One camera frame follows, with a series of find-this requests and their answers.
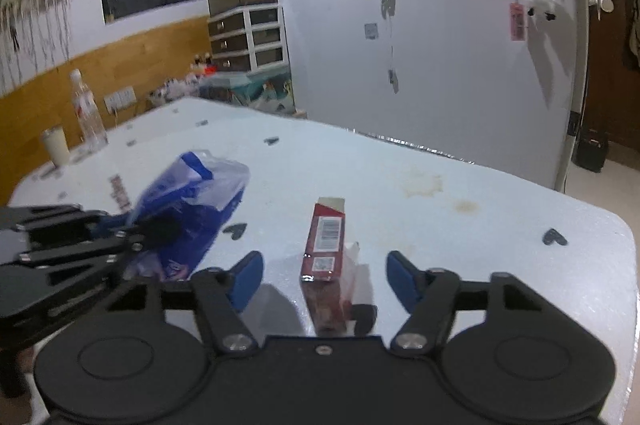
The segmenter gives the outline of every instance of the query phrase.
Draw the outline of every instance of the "table stain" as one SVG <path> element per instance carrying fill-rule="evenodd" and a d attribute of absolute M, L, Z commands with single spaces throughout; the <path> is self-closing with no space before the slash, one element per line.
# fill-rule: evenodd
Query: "table stain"
<path fill-rule="evenodd" d="M 480 210 L 480 206 L 473 201 L 460 200 L 458 203 L 456 203 L 456 212 L 458 214 L 471 215 L 471 214 L 476 214 L 479 210 Z"/>
<path fill-rule="evenodd" d="M 436 194 L 443 192 L 443 182 L 440 174 L 428 176 L 424 172 L 412 170 L 409 176 L 402 187 L 406 198 L 414 196 L 433 198 Z"/>

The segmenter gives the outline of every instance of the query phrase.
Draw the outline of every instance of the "drawer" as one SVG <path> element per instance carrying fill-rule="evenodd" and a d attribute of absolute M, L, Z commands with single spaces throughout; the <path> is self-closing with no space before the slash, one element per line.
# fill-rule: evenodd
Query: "drawer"
<path fill-rule="evenodd" d="M 282 60 L 282 48 L 273 50 L 258 51 L 255 53 L 255 62 L 258 66 L 264 66 L 271 62 L 280 62 Z"/>
<path fill-rule="evenodd" d="M 254 31 L 254 46 L 278 42 L 280 40 L 280 28 Z"/>
<path fill-rule="evenodd" d="M 264 24 L 266 22 L 278 21 L 278 9 L 270 8 L 268 10 L 254 10 L 249 12 L 249 19 L 251 19 L 252 26 L 256 24 Z"/>
<path fill-rule="evenodd" d="M 224 39 L 216 39 L 211 41 L 212 53 L 226 53 L 228 51 L 242 51 L 248 49 L 249 45 L 246 41 L 246 35 L 235 35 Z"/>
<path fill-rule="evenodd" d="M 227 31 L 242 30 L 242 28 L 244 28 L 244 15 L 241 12 L 224 19 L 209 21 L 209 36 L 213 37 Z"/>
<path fill-rule="evenodd" d="M 222 57 L 220 59 L 213 59 L 213 63 L 220 71 L 251 71 L 251 59 L 249 59 L 249 55 Z"/>

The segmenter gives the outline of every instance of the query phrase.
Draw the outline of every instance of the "small figurine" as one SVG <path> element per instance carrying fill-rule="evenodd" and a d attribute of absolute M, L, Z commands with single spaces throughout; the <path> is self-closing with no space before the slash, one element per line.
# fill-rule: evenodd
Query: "small figurine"
<path fill-rule="evenodd" d="M 524 0 L 527 14 L 531 17 L 536 12 L 544 12 L 546 20 L 554 20 L 556 18 L 556 5 L 558 0 Z"/>

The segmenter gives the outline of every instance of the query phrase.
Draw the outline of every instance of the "blue finger pad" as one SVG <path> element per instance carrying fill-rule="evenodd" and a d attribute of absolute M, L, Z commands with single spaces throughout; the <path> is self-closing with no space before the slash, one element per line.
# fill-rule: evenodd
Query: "blue finger pad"
<path fill-rule="evenodd" d="M 411 313 L 420 302 L 420 293 L 415 288 L 414 277 L 392 254 L 386 256 L 386 281 L 398 297 L 404 309 Z"/>
<path fill-rule="evenodd" d="M 244 311 L 247 304 L 249 304 L 249 301 L 260 287 L 262 274 L 264 272 L 264 259 L 260 253 L 252 255 L 246 264 L 243 264 L 238 270 L 236 270 L 236 267 L 249 257 L 250 256 L 247 256 L 242 259 L 238 265 L 232 268 L 232 271 L 236 276 L 236 281 L 234 283 L 234 287 L 229 292 L 228 297 L 231 301 L 231 305 L 238 313 Z"/>

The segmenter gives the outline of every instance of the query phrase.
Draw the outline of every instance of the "white table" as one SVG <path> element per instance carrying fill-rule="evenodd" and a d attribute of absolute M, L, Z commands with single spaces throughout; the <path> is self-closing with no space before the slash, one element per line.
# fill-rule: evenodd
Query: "white table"
<path fill-rule="evenodd" d="M 264 139 L 271 136 L 280 140 L 269 146 Z M 41 167 L 16 187 L 12 205 L 73 202 L 117 213 L 109 177 L 120 174 L 134 202 L 179 154 L 209 149 L 250 167 L 244 201 L 230 221 L 248 227 L 238 241 L 220 235 L 201 267 L 229 267 L 252 249 L 264 254 L 266 287 L 244 315 L 256 335 L 312 332 L 298 283 L 302 253 L 316 199 L 340 196 L 347 240 L 360 243 L 356 302 L 372 296 L 379 308 L 374 331 L 387 343 L 407 318 L 386 284 L 390 250 L 466 280 L 508 271 L 609 347 L 617 378 L 602 417 L 610 425 L 622 421 L 638 289 L 634 239 L 616 215 L 481 166 L 207 100 L 184 99 L 140 116 L 111 131 L 110 142 L 62 174 L 43 179 L 50 164 Z M 549 228 L 568 246 L 543 245 Z M 479 322 L 478 313 L 463 314 L 454 332 Z"/>

